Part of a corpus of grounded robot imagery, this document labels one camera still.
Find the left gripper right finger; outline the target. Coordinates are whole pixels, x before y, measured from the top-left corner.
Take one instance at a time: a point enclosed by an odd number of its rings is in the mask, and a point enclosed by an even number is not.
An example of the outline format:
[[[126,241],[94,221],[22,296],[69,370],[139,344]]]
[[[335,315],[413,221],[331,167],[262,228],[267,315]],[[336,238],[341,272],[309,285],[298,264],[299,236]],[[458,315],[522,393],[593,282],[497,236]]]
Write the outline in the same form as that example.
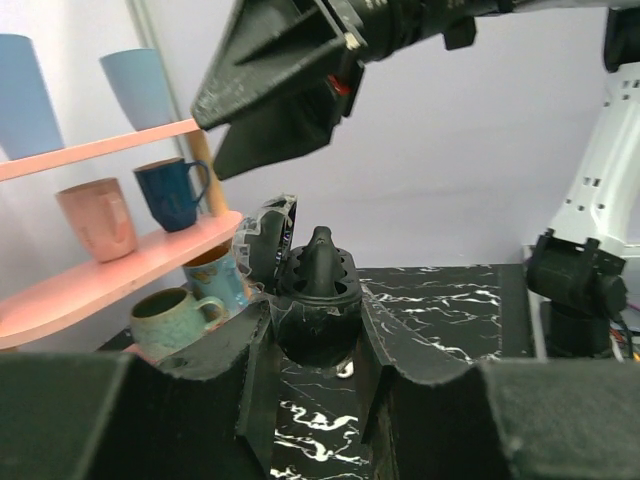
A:
[[[544,359],[466,362],[364,290],[354,354],[377,479],[635,479],[639,366],[556,310]]]

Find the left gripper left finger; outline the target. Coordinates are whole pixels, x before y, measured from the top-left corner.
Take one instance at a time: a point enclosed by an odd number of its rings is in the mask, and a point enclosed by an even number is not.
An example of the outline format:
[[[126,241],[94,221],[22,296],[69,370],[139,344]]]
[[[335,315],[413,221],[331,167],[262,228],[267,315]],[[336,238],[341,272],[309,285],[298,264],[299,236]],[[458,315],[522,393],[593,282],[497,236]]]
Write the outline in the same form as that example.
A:
[[[281,353],[266,302],[150,364],[127,352],[1,359],[5,479],[264,479]]]

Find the black earbud charging case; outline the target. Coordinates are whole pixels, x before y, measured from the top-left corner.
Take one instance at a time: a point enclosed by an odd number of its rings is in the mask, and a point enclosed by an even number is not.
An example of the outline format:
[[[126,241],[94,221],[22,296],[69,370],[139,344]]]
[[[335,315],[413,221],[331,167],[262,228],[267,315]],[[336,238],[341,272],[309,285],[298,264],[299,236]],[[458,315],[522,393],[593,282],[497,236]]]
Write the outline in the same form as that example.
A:
[[[298,198],[280,194],[264,202],[236,229],[231,251],[241,277],[269,301],[275,339],[301,366],[328,369],[351,354],[361,329],[362,290],[352,255],[338,248],[344,276],[333,298],[307,296],[293,247]]]

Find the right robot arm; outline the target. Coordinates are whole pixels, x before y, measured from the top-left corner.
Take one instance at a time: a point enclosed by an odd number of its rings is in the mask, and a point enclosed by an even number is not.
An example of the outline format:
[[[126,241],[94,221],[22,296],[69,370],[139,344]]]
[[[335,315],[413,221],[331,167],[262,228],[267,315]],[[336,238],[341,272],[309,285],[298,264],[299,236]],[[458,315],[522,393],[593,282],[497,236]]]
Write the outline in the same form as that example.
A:
[[[610,1],[601,114],[562,206],[529,259],[527,286],[548,299],[545,350],[610,352],[627,290],[621,274],[639,193],[639,5]],[[204,131],[226,126],[216,176],[327,146],[351,114],[365,66],[441,36],[471,46],[480,17],[543,10],[543,1],[238,1],[192,103]]]

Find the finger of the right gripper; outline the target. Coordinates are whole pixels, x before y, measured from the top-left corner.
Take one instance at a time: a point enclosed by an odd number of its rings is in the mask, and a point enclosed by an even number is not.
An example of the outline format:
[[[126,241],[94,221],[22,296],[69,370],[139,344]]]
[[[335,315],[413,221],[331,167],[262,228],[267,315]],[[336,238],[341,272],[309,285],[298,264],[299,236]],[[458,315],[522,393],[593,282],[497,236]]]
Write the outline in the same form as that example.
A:
[[[320,150],[331,142],[344,110],[345,97],[327,82],[270,101],[230,124],[214,172],[228,180]]]
[[[231,124],[338,72],[346,52],[326,1],[236,1],[192,116],[205,131]]]

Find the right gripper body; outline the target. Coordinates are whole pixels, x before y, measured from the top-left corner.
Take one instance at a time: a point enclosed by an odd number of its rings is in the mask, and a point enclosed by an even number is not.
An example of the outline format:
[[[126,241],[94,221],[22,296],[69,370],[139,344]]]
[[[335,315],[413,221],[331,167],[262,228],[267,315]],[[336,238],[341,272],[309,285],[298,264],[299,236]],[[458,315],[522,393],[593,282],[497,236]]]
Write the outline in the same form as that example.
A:
[[[473,1],[328,1],[326,6],[353,36],[348,41],[353,58],[330,77],[345,99],[344,117],[351,115],[366,64],[441,34],[449,47],[475,40]]]

